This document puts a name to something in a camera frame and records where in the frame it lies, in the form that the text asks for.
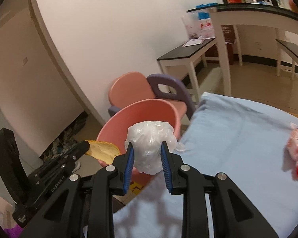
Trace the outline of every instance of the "yellow tag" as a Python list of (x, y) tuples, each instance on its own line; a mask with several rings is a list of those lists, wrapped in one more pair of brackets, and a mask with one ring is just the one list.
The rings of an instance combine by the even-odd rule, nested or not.
[(140, 185), (139, 183), (136, 183), (134, 181), (130, 182), (129, 189), (136, 195), (138, 195), (143, 188), (144, 188), (144, 186)]

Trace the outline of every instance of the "white wall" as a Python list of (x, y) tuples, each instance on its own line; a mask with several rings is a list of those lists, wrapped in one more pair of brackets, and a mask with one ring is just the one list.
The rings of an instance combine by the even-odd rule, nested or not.
[(16, 222), (12, 218), (14, 201), (7, 201), (0, 196), (0, 225), (2, 228), (15, 227)]
[(0, 109), (38, 155), (83, 111), (40, 40), (28, 0), (0, 7)]
[(181, 16), (216, 0), (36, 0), (48, 32), (92, 105), (109, 119), (112, 81), (161, 72), (156, 59), (187, 39)]
[[(237, 29), (240, 35), (242, 54), (277, 59), (277, 44), (275, 40), (277, 36), (275, 28), (238, 25)], [(280, 39), (298, 45), (297, 34), (288, 31), (280, 31), (280, 34)], [(236, 45), (234, 45), (234, 53), (237, 54)], [(284, 51), (281, 53), (281, 58), (284, 62), (292, 63), (292, 59)]]

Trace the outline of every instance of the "bed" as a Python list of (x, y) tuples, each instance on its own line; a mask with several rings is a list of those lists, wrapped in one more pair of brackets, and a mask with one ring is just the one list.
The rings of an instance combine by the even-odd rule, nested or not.
[[(287, 238), (298, 224), (298, 179), (285, 150), (290, 123), (298, 125), (298, 118), (274, 107), (204, 93), (181, 139), (186, 151), (178, 153), (201, 173), (225, 172), (279, 237)], [(181, 237), (182, 207), (182, 195), (168, 193), (160, 172), (114, 214), (115, 237)]]

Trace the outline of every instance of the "plastic bag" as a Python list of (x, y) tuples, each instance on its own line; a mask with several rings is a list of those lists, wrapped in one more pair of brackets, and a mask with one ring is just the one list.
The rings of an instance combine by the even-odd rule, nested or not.
[(174, 149), (184, 151), (184, 145), (178, 143), (174, 129), (168, 122), (144, 121), (128, 128), (125, 149), (132, 143), (135, 154), (134, 167), (140, 173), (155, 175), (162, 170), (161, 143), (165, 140), (170, 152)]
[(298, 161), (298, 126), (291, 123), (291, 128), (293, 129), (290, 133), (286, 148), (293, 159), (293, 161)]

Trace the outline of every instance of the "bench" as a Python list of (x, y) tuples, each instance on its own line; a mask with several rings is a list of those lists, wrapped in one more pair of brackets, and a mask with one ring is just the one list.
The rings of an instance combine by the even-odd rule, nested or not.
[[(291, 78), (295, 77), (296, 63), (298, 64), (298, 45), (287, 41), (276, 39), (277, 41), (277, 76), (280, 76), (280, 69), (291, 71)], [(281, 65), (281, 50), (285, 51), (292, 58), (292, 66)]]

